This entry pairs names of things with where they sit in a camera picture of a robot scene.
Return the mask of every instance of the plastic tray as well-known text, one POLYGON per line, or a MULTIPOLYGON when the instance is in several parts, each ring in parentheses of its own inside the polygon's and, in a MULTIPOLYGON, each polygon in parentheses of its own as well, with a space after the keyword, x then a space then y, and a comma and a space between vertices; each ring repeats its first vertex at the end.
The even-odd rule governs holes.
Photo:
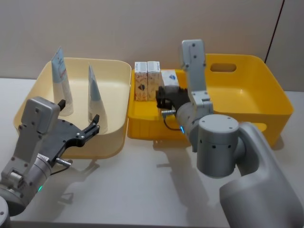
MULTIPOLYGON (((281 86, 264 62, 249 55, 206 55, 207 91, 214 112, 238 121, 254 123, 272 146, 287 123, 293 108, 281 86)), ((175 70, 179 84, 186 88, 186 75, 175 70)), ((155 101, 134 100, 134 72, 131 79, 128 137, 146 140, 177 140, 185 136, 165 127, 155 101)), ((178 128, 175 117, 168 125, 178 128)))
MULTIPOLYGON (((116 60, 65 58, 67 75, 73 96, 74 112, 60 119, 72 122, 80 129, 88 126, 88 63, 94 69, 98 88, 107 113, 108 131, 98 134, 84 147, 70 147, 64 153, 66 158, 101 159, 117 154, 124 145, 127 108, 130 94, 131 67, 116 60)), ((30 93, 18 110, 14 125, 21 124, 26 100, 41 96, 53 101, 52 69, 48 62, 40 73, 30 93)))

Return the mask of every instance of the white tube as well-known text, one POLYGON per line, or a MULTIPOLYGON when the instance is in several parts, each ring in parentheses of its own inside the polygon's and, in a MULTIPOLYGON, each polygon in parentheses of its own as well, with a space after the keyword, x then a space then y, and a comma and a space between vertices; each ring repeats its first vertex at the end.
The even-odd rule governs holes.
POLYGON ((108 122, 105 113, 104 103, 101 99, 96 78, 92 67, 89 65, 89 99, 88 99, 88 120, 91 122, 95 115, 99 115, 99 133, 103 134, 108 130, 108 122))
POLYGON ((73 109, 73 99, 70 85, 67 77, 66 65, 63 59, 63 51, 60 47, 52 58, 52 77, 54 103, 58 103, 62 99, 66 101, 65 108, 59 113, 60 116, 71 115, 73 109))

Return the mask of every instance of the table surface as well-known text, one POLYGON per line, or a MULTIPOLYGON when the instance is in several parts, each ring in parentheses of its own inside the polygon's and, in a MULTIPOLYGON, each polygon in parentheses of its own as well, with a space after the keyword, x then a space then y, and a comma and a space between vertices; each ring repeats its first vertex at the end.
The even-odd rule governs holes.
MULTIPOLYGON (((13 118, 35 80, 0 79, 0 169, 13 154, 13 118)), ((304 93, 286 92, 294 113, 274 147, 275 155, 304 199, 304 93)), ((196 168, 196 154, 182 142, 126 137, 123 149, 105 160, 74 160, 51 176, 26 210, 12 217, 15 227, 101 227, 113 224, 172 227, 229 227, 219 188, 239 178, 236 169, 211 179, 196 168)))

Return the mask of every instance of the small cardboard box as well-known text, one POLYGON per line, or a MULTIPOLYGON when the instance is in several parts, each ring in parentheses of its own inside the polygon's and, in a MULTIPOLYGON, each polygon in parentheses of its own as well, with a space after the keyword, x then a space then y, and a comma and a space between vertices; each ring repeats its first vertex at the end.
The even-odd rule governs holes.
POLYGON ((155 93, 161 85, 162 74, 159 62, 148 62, 148 101, 155 101, 155 93))
POLYGON ((178 91, 180 85, 175 70, 162 70, 161 79, 160 86, 163 86, 166 92, 178 91))
POLYGON ((147 62, 135 62, 135 100, 148 100, 147 62))

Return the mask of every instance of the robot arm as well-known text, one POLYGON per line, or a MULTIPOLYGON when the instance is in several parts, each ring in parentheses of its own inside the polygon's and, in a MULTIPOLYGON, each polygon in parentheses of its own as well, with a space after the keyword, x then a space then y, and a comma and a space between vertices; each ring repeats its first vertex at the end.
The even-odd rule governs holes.
POLYGON ((251 123, 239 124, 232 117, 213 114, 205 84, 203 42, 185 40, 181 50, 188 90, 168 93, 160 87, 156 92, 157 106, 174 108, 162 112, 163 117, 175 115, 193 151, 197 152, 197 167, 202 173, 221 178, 238 166, 242 177, 219 190, 220 203, 230 226, 302 228, 301 201, 263 134, 251 123))
POLYGON ((56 163, 65 169, 71 165, 71 160, 60 158, 68 147, 82 147, 99 133, 98 115, 84 130, 58 119, 64 106, 64 100, 55 104, 42 97, 27 101, 14 154, 1 173, 1 228, 7 227, 9 216, 24 211, 48 177, 55 174, 51 171, 56 163))

